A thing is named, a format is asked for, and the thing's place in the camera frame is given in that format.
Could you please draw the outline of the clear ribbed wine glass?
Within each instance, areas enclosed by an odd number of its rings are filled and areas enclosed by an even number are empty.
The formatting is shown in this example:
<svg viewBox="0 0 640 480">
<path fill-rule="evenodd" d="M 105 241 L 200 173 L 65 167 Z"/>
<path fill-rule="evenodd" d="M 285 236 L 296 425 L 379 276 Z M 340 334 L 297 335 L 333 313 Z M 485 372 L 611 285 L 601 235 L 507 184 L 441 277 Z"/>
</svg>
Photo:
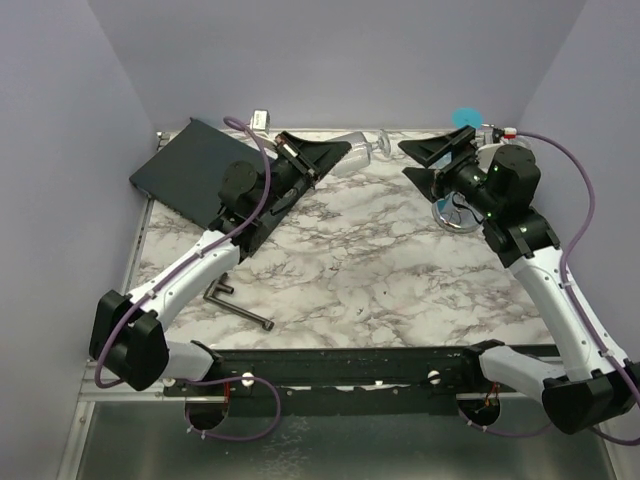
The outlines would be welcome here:
<svg viewBox="0 0 640 480">
<path fill-rule="evenodd" d="M 350 144 L 349 152 L 330 170 L 330 174 L 334 176 L 344 176 L 368 167 L 375 151 L 381 153 L 385 158 L 391 157 L 392 146 L 385 130 L 378 132 L 375 142 L 368 141 L 362 131 L 334 137 L 333 141 Z"/>
</svg>

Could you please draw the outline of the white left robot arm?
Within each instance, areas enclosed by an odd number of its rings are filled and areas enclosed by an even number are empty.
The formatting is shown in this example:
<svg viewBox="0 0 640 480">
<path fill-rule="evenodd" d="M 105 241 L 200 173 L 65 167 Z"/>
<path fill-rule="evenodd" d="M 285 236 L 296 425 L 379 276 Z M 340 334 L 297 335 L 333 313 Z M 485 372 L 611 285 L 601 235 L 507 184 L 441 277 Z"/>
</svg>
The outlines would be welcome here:
<svg viewBox="0 0 640 480">
<path fill-rule="evenodd" d="M 99 300 L 90 340 L 97 387 L 143 391 L 162 379 L 187 381 L 201 395 L 220 387 L 218 355 L 195 340 L 169 342 L 166 330 L 201 291 L 252 256 L 351 150 L 347 141 L 308 141 L 288 132 L 276 136 L 274 147 L 276 158 L 264 156 L 261 169 L 240 160 L 226 168 L 217 218 L 185 254 L 130 292 L 111 290 Z"/>
</svg>

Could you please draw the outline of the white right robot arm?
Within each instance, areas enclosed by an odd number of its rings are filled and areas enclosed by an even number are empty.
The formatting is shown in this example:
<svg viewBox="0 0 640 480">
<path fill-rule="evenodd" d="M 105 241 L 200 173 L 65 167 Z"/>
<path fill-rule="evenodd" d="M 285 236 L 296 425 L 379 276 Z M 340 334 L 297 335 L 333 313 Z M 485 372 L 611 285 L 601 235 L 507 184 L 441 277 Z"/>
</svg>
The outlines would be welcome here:
<svg viewBox="0 0 640 480">
<path fill-rule="evenodd" d="M 538 309 L 562 360 L 547 364 L 499 341 L 468 347 L 460 379 L 480 392 L 508 386 L 539 402 L 551 424 L 574 434 L 626 414 L 639 402 L 639 365 L 611 338 L 568 268 L 569 251 L 532 206 L 541 171 L 533 152 L 510 139 L 482 157 L 465 126 L 437 137 L 404 140 L 417 162 L 403 173 L 431 203 L 460 195 L 482 217 L 486 243 Z"/>
</svg>

